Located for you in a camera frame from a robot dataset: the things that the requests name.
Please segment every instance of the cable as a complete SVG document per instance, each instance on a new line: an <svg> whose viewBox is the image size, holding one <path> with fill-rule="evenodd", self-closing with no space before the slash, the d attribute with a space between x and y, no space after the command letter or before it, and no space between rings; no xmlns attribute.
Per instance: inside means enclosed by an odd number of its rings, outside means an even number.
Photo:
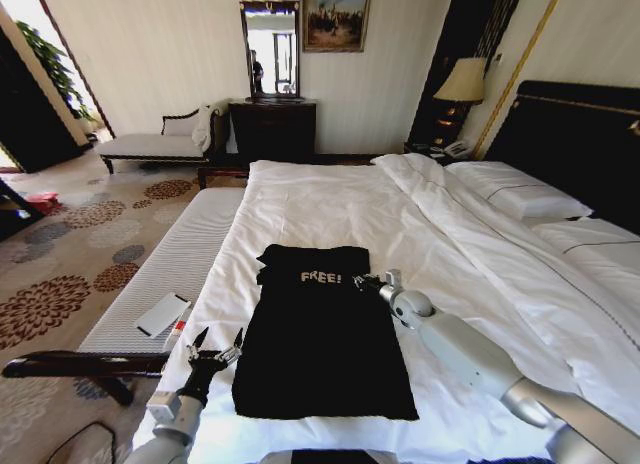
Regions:
<svg viewBox="0 0 640 464"><path fill-rule="evenodd" d="M82 434L84 431L86 431L87 429L89 429L91 426L100 426L102 427L105 431L107 431L109 434L111 434L111 464L116 464L116 433L113 429L111 429L109 426L107 426L106 424L103 424L100 421L93 421L90 422L89 424L87 424L86 426L84 426L82 429L80 429L79 431L76 431L71 437L69 437L66 441L64 441L62 444L60 444L55 451L53 451L50 455L49 458L47 459L47 464L51 463L51 460L56 456L56 454L60 451L60 449L62 449L64 446L66 446L67 444L69 444L69 442L71 442L73 439L75 439L76 437L78 437L78 435Z"/></svg>

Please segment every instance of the carpet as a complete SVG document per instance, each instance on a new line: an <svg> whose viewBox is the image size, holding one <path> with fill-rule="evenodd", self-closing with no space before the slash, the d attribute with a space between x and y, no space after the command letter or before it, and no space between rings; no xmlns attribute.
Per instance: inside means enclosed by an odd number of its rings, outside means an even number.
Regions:
<svg viewBox="0 0 640 464"><path fill-rule="evenodd" d="M23 196L59 193L53 215L0 242L0 364L34 351L75 350L199 188L196 168L116 161L95 154L34 174L1 177ZM210 186L244 186L231 177ZM72 434L99 420L116 431L117 461L157 381L129 382L122 407L86 379L0 378L0 462L41 463ZM88 429L54 462L110 462L110 436Z"/></svg>

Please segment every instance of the black headboard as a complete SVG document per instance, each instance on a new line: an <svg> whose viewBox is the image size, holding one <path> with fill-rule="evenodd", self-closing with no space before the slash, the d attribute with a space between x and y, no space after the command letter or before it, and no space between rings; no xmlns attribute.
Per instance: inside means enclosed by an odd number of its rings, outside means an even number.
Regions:
<svg viewBox="0 0 640 464"><path fill-rule="evenodd" d="M640 89L524 81L485 160L502 161L640 233Z"/></svg>

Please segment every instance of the white cushion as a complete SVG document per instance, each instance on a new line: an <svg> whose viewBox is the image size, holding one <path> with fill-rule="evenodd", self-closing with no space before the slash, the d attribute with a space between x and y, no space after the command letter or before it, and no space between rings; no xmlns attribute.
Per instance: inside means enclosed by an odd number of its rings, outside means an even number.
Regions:
<svg viewBox="0 0 640 464"><path fill-rule="evenodd" d="M188 136L127 134L96 147L101 156L203 157Z"/></svg>
<svg viewBox="0 0 640 464"><path fill-rule="evenodd" d="M469 188L510 216L566 219L593 211L573 197L503 162L447 166Z"/></svg>
<svg viewBox="0 0 640 464"><path fill-rule="evenodd" d="M164 121L164 127L162 134L164 136L191 136L191 133L198 124L198 114L199 112L195 112L189 117L163 116L162 120Z"/></svg>
<svg viewBox="0 0 640 464"><path fill-rule="evenodd" d="M640 313L640 236L602 219L541 224L533 230Z"/></svg>

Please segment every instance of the bench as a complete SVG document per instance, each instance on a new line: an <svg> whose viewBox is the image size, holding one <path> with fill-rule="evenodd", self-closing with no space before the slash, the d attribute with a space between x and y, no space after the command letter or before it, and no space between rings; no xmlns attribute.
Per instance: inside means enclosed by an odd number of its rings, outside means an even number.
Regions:
<svg viewBox="0 0 640 464"><path fill-rule="evenodd" d="M9 362L4 377L87 377L120 404L133 395L122 377L160 377L171 329L150 339L133 322L168 292L195 304L233 223L243 188L199 192L102 315L78 352L43 351Z"/></svg>
<svg viewBox="0 0 640 464"><path fill-rule="evenodd" d="M229 113L215 109L209 123L211 144L203 152L191 138L198 109L183 116L163 116L160 134L126 134L96 146L96 151L113 174L113 160L145 162L191 162L212 164L220 152L224 152L229 139ZM169 130L168 124L180 123L181 127Z"/></svg>

